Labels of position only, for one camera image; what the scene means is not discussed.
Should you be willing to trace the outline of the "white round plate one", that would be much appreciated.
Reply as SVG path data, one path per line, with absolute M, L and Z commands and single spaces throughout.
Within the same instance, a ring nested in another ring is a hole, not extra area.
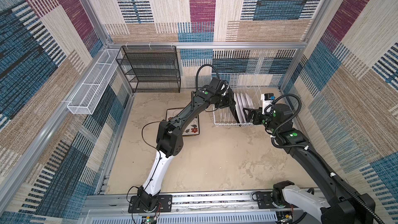
M 234 93 L 234 101 L 236 102 L 235 108 L 236 108 L 236 112 L 237 112 L 237 117 L 238 117 L 239 123 L 246 123 L 245 120 L 244 120 L 244 116 L 242 115 L 242 112 L 241 112 L 241 107 L 240 107 L 240 103 L 239 103 L 239 97 L 237 96 L 236 93 Z

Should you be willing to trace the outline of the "white round plate two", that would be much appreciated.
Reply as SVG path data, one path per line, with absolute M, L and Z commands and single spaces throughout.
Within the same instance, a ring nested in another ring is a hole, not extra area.
M 243 111 L 243 108 L 244 108 L 244 107 L 247 107 L 247 108 L 248 108 L 247 101 L 246 101 L 246 97 L 245 97 L 245 95 L 242 94 L 242 93 L 239 94 L 239 97 L 240 97 L 240 101 L 241 101 L 241 103 L 240 103 L 241 111 Z

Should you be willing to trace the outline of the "floral square plate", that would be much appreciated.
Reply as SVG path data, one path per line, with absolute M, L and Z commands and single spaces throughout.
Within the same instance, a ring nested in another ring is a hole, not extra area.
M 171 120 L 177 116 L 183 108 L 169 108 L 166 110 L 166 120 Z M 199 116 L 196 116 L 183 132 L 183 136 L 196 136 L 200 134 Z

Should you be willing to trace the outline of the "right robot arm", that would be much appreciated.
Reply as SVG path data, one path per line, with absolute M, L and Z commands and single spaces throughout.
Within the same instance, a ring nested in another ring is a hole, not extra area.
M 266 110 L 244 108 L 245 119 L 263 125 L 272 145 L 283 149 L 308 173 L 324 195 L 324 200 L 300 189 L 290 181 L 274 184 L 275 207 L 297 206 L 322 224 L 381 224 L 375 201 L 359 194 L 316 152 L 309 139 L 293 127 L 295 113 L 285 104 L 272 103 Z

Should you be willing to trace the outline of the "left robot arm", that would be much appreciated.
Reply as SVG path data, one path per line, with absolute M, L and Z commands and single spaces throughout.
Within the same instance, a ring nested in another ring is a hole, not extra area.
M 214 105 L 226 108 L 235 105 L 233 90 L 225 80 L 212 78 L 210 84 L 191 92 L 190 103 L 170 120 L 159 123 L 156 138 L 156 157 L 145 183 L 137 190 L 138 206 L 153 211 L 172 160 L 183 148 L 183 132 L 201 112 Z

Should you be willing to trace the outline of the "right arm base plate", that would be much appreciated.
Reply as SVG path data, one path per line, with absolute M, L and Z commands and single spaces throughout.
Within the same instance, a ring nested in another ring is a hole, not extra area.
M 251 194 L 251 198 L 257 203 L 259 209 L 297 209 L 295 205 L 288 203 L 274 203 L 271 191 L 255 191 Z

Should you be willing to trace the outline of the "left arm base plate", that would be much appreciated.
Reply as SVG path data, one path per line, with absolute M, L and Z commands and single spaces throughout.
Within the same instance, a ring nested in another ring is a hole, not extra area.
M 132 196 L 128 213 L 168 213 L 171 212 L 173 203 L 172 195 L 157 195 L 154 197 Z

